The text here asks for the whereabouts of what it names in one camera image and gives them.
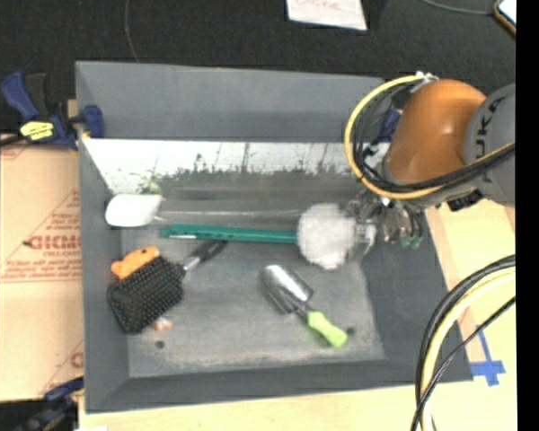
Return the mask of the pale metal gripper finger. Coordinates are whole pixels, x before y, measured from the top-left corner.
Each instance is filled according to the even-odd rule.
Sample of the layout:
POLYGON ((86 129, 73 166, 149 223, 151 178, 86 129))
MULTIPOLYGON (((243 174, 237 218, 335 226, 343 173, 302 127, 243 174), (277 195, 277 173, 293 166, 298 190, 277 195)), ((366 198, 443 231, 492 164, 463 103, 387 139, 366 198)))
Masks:
POLYGON ((367 200, 351 200, 347 204, 348 213, 356 219, 357 223, 366 223, 371 218, 372 203, 367 200))
POLYGON ((376 224, 357 223, 349 235, 347 258, 349 260, 363 259, 376 245, 376 224))

